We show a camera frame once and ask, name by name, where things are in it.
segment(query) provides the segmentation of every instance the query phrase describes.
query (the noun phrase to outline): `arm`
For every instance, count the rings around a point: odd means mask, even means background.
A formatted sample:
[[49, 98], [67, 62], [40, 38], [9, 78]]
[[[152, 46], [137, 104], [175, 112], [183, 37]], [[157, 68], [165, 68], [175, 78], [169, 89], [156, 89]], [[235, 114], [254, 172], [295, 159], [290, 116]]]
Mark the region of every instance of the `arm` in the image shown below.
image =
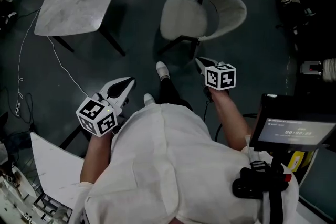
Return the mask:
[[111, 140], [112, 132], [102, 137], [95, 135], [91, 137], [79, 182], [90, 182], [94, 184], [102, 172], [109, 166]]
[[246, 146], [245, 135], [251, 135], [250, 127], [226, 91], [217, 91], [210, 87], [209, 91], [222, 123], [228, 146], [241, 151]]

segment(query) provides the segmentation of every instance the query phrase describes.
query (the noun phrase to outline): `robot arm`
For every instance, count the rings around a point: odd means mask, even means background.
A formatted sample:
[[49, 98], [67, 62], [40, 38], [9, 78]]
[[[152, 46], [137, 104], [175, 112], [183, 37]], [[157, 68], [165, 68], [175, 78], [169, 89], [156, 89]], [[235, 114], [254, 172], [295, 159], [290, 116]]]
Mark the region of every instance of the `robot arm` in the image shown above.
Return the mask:
[[86, 97], [76, 111], [81, 126], [98, 137], [112, 130], [118, 125], [117, 116], [134, 87], [134, 78], [119, 78], [106, 83], [92, 98]]
[[213, 100], [208, 87], [228, 91], [236, 86], [236, 68], [232, 65], [205, 57], [195, 60], [197, 70], [205, 77], [204, 93], [210, 102]]

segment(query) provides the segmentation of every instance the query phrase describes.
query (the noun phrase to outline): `white chair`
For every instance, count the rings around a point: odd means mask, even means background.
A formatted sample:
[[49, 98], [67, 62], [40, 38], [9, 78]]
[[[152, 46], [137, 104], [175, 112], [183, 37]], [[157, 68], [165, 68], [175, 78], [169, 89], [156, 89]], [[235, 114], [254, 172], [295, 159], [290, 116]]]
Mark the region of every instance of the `white chair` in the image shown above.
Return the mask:
[[190, 58], [195, 54], [197, 45], [220, 37], [243, 23], [246, 18], [246, 6], [242, 0], [210, 0], [219, 17], [217, 30], [204, 36], [207, 28], [206, 11], [203, 0], [166, 0], [162, 10], [161, 35], [171, 42], [159, 50], [162, 54], [182, 40], [191, 42]]

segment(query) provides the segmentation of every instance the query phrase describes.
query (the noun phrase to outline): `black cable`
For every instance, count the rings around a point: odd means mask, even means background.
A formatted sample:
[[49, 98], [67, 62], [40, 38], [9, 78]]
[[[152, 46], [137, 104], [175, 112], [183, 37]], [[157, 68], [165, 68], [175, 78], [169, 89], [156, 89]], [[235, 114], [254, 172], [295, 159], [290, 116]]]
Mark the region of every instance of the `black cable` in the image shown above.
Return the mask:
[[[4, 86], [2, 89], [0, 89], [0, 92], [2, 92], [3, 90], [6, 91], [7, 93], [7, 102], [8, 102], [8, 107], [9, 107], [9, 110], [11, 112], [11, 114], [16, 117], [16, 118], [19, 118], [19, 119], [22, 119], [24, 121], [24, 123], [26, 124], [34, 124], [34, 117], [33, 117], [33, 96], [31, 95], [31, 93], [27, 93], [25, 95], [25, 101], [26, 101], [26, 104], [27, 104], [27, 107], [28, 107], [28, 111], [29, 111], [29, 120], [26, 121], [23, 117], [22, 117], [22, 114], [20, 113], [20, 116], [17, 116], [16, 113], [14, 113], [11, 109], [11, 104], [9, 102], [9, 90], [6, 86]], [[29, 105], [28, 103], [28, 99], [27, 99], [27, 96], [30, 96], [30, 103], [31, 103], [31, 106]]]
[[215, 135], [215, 139], [214, 139], [215, 142], [217, 142], [218, 134], [219, 134], [219, 131], [221, 130], [221, 128], [222, 128], [222, 124], [219, 125], [219, 127], [218, 127], [218, 129], [216, 131], [216, 135]]
[[16, 136], [16, 135], [20, 135], [20, 134], [26, 134], [26, 133], [29, 133], [29, 130], [27, 130], [27, 131], [23, 131], [23, 132], [18, 132], [18, 133], [11, 133], [11, 134], [9, 134], [9, 135], [7, 135], [4, 139], [3, 139], [3, 141], [4, 140], [6, 140], [6, 139], [8, 139], [8, 138], [10, 138], [10, 137], [13, 137], [13, 136]]
[[7, 102], [8, 102], [8, 107], [9, 107], [9, 110], [10, 110], [11, 114], [17, 118], [17, 115], [16, 115], [16, 114], [12, 111], [12, 109], [11, 109], [11, 104], [10, 104], [10, 102], [9, 102], [9, 92], [8, 92], [7, 87], [6, 87], [6, 86], [3, 87], [3, 88], [0, 90], [0, 92], [2, 92], [3, 90], [6, 90], [6, 92], [7, 92]]
[[204, 110], [204, 116], [203, 116], [203, 121], [205, 122], [205, 118], [206, 118], [206, 111], [208, 109], [208, 105], [210, 104], [209, 101], [206, 101], [206, 105], [205, 105], [205, 110]]
[[245, 118], [253, 118], [256, 119], [258, 114], [251, 113], [251, 114], [244, 114], [243, 117]]
[[36, 13], [36, 12], [38, 12], [39, 10], [40, 10], [40, 9], [37, 9], [37, 10], [31, 12], [31, 13], [28, 13], [28, 14], [25, 14], [25, 15], [21, 15], [21, 16], [17, 17], [16, 20], [18, 21], [19, 19], [21, 19], [21, 18], [23, 18], [23, 17], [27, 17], [27, 16], [29, 16], [29, 15], [31, 15], [31, 14], [33, 14], [33, 13]]
[[19, 154], [19, 151], [17, 151], [17, 159], [14, 160], [14, 164], [15, 164], [16, 167], [18, 166], [19, 160], [20, 160], [20, 154]]

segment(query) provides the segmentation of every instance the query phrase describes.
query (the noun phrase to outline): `chair backrest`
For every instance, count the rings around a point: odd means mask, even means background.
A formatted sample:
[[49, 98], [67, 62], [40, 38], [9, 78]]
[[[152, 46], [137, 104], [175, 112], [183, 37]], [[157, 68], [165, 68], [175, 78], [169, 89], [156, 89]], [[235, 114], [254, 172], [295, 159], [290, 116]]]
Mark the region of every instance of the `chair backrest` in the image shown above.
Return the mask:
[[209, 36], [200, 37], [199, 41], [206, 41], [222, 36], [243, 23], [247, 9], [242, 0], [210, 0], [215, 6], [219, 23], [217, 30]]

